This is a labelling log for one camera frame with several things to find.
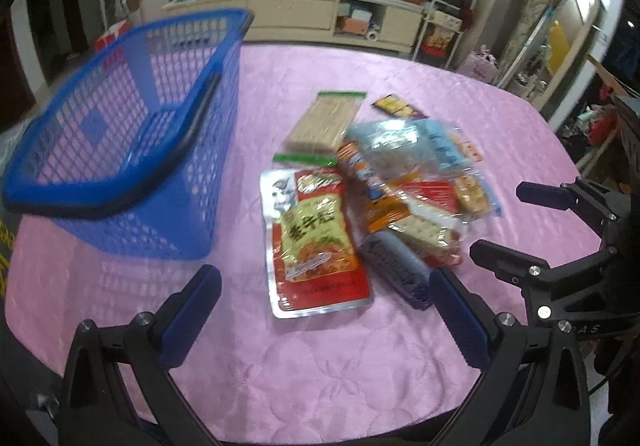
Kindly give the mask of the red cracker pack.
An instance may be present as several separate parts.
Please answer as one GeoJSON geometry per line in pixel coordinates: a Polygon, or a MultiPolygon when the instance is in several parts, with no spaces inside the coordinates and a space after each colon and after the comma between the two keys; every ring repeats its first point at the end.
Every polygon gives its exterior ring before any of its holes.
{"type": "Polygon", "coordinates": [[[483,229],[484,218],[502,215],[498,198],[477,172],[442,179],[411,174],[393,181],[392,188],[408,214],[388,228],[431,267],[461,264],[465,237],[483,229]]]}

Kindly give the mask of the purple wafer pack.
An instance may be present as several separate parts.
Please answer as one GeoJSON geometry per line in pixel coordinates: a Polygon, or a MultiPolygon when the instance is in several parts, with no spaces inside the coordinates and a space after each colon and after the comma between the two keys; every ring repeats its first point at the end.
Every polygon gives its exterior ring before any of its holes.
{"type": "Polygon", "coordinates": [[[428,285],[431,268],[393,232],[382,230],[367,235],[359,253],[364,264],[413,309],[427,310],[432,305],[428,285]]]}

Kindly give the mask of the light blue pastry packet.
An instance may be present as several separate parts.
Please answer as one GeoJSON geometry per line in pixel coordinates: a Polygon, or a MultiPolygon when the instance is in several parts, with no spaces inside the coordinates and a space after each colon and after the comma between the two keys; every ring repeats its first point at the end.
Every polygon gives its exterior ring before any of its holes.
{"type": "Polygon", "coordinates": [[[484,160],[477,146],[454,124],[436,119],[414,122],[418,143],[442,175],[462,173],[484,160]]]}

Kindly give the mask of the clear pack blue tray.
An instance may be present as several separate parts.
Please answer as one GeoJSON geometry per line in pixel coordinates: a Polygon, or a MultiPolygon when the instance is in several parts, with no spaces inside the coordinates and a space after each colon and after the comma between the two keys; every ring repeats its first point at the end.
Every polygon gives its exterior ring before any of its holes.
{"type": "Polygon", "coordinates": [[[413,172],[438,173],[438,161],[423,121],[386,120],[354,124],[344,143],[356,143],[359,152],[383,179],[413,172]]]}

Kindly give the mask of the red spicy snack pouch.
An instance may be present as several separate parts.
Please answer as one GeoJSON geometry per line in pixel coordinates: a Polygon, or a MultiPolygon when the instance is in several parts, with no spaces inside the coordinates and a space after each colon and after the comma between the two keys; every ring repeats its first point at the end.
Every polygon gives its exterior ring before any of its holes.
{"type": "Polygon", "coordinates": [[[271,311],[297,319],[368,306],[370,280],[352,239],[335,167],[260,175],[271,311]]]}

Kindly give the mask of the blue plastic basket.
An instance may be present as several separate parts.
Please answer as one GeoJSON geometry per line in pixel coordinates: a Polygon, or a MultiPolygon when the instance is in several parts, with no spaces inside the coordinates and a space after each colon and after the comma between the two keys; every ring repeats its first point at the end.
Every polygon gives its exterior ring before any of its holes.
{"type": "Polygon", "coordinates": [[[242,8],[208,10],[116,39],[27,128],[3,204],[106,253],[205,256],[252,22],[242,8]]]}

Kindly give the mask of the orange biscuit bar pack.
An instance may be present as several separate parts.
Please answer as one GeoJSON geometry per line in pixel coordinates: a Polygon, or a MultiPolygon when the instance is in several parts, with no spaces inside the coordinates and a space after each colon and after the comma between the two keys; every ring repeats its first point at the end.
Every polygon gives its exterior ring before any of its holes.
{"type": "Polygon", "coordinates": [[[341,170],[363,192],[363,216],[367,232],[378,232],[410,215],[404,198],[378,176],[363,158],[355,141],[343,143],[337,150],[336,157],[341,170]]]}

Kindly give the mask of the arched standing mirror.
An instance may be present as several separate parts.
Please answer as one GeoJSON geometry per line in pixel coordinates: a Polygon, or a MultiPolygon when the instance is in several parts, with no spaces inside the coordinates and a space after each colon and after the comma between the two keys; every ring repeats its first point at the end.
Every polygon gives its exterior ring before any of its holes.
{"type": "Polygon", "coordinates": [[[582,52],[600,8],[600,0],[551,0],[497,86],[544,109],[582,52]]]}

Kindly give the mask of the pink shopping bag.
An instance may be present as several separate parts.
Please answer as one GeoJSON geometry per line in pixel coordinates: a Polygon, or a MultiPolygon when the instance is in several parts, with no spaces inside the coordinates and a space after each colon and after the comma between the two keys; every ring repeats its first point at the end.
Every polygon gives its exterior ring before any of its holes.
{"type": "Polygon", "coordinates": [[[498,74],[497,59],[486,45],[470,51],[457,67],[457,73],[479,82],[490,84],[498,74]]]}

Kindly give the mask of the pink quilted table cover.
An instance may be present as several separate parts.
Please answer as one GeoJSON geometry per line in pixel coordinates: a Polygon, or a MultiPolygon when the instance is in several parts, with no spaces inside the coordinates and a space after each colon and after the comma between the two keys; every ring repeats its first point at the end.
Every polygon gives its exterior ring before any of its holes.
{"type": "Polygon", "coordinates": [[[6,320],[56,374],[81,322],[132,322],[219,270],[160,361],[228,443],[341,442],[462,403],[477,371],[434,305],[390,286],[406,241],[521,321],[536,315],[472,243],[549,266],[600,247],[573,213],[516,197],[577,175],[529,103],[356,51],[115,48],[58,92],[6,172],[23,212],[6,320]]]}

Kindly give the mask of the purple yellow snack packet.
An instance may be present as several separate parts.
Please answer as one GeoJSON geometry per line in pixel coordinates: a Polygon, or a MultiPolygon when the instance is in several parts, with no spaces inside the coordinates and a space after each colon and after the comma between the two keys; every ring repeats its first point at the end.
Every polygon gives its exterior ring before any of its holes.
{"type": "Polygon", "coordinates": [[[397,94],[386,94],[386,96],[375,100],[373,108],[382,111],[395,119],[423,120],[427,115],[413,106],[407,100],[397,96],[397,94]]]}

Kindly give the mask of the white metal shelf rack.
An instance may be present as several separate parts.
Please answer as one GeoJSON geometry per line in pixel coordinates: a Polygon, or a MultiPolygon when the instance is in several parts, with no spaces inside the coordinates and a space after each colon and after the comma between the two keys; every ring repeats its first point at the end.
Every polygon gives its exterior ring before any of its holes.
{"type": "Polygon", "coordinates": [[[472,26],[478,0],[424,0],[422,22],[413,45],[412,61],[449,68],[472,26]]]}

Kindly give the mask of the green-ended cracker pack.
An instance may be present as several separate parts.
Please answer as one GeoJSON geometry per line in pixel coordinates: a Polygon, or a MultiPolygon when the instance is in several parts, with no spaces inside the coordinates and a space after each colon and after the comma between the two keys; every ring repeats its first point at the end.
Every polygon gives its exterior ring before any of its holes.
{"type": "Polygon", "coordinates": [[[272,161],[291,166],[335,166],[336,152],[366,98],[364,91],[319,91],[272,161]]]}

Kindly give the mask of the cream tv cabinet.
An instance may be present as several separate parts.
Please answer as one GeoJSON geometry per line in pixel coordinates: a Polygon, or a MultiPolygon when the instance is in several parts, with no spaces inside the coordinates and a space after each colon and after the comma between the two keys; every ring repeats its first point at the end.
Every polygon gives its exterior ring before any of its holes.
{"type": "Polygon", "coordinates": [[[412,53],[423,8],[402,0],[172,0],[165,16],[200,10],[254,14],[249,42],[308,42],[412,53]]]}

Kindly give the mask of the red paper bag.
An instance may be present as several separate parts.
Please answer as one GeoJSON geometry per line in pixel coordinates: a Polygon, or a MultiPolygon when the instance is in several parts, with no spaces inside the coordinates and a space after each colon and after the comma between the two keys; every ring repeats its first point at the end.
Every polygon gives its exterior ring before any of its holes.
{"type": "Polygon", "coordinates": [[[106,46],[114,42],[120,36],[127,33],[131,28],[129,20],[121,20],[111,25],[93,44],[94,52],[97,54],[106,46]]]}

